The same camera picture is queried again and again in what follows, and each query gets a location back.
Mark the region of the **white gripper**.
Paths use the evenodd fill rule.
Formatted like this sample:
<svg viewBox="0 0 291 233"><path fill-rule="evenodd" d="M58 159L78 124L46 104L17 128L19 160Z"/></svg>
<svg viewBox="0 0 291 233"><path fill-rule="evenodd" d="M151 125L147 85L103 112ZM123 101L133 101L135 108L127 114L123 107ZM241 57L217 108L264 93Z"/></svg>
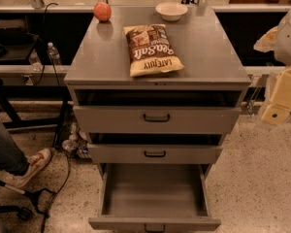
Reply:
<svg viewBox="0 0 291 233"><path fill-rule="evenodd" d="M291 68L267 79L265 102L261 107L260 119L264 124L277 126L291 113Z"/></svg>

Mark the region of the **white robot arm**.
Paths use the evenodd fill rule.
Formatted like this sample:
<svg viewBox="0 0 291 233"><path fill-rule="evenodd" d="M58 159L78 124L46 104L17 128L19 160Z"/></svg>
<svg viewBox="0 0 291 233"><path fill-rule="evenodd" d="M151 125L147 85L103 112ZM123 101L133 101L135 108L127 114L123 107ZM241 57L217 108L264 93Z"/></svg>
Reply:
<svg viewBox="0 0 291 233"><path fill-rule="evenodd" d="M261 52L272 50L275 60L286 66L280 73L269 75L265 101L259 111L259 125L272 129L291 114L291 10L253 48Z"/></svg>

